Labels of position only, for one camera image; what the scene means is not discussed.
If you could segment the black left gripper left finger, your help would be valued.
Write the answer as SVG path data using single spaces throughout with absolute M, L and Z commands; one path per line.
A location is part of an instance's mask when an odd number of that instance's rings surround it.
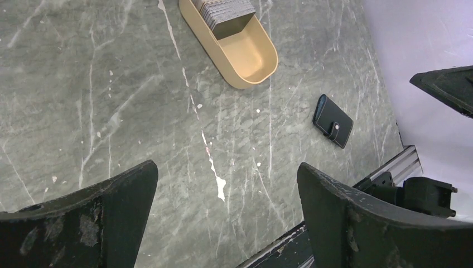
M 158 183 L 152 160 L 68 195 L 1 213 L 2 267 L 133 267 Z

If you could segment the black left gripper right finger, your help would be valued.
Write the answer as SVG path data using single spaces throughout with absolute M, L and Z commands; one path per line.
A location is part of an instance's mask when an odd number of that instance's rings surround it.
M 297 185 L 316 267 L 471 267 L 472 224 L 414 212 L 308 163 Z

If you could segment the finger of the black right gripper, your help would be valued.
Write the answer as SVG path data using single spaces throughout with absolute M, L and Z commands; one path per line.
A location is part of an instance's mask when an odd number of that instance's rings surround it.
M 456 112 L 472 118 L 471 65 L 418 73 L 409 82 Z

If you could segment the black leather card holder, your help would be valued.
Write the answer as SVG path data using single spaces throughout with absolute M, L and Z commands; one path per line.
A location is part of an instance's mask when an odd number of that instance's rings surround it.
M 342 149 L 345 148 L 354 125 L 354 121 L 325 94 L 317 101 L 312 123 Z

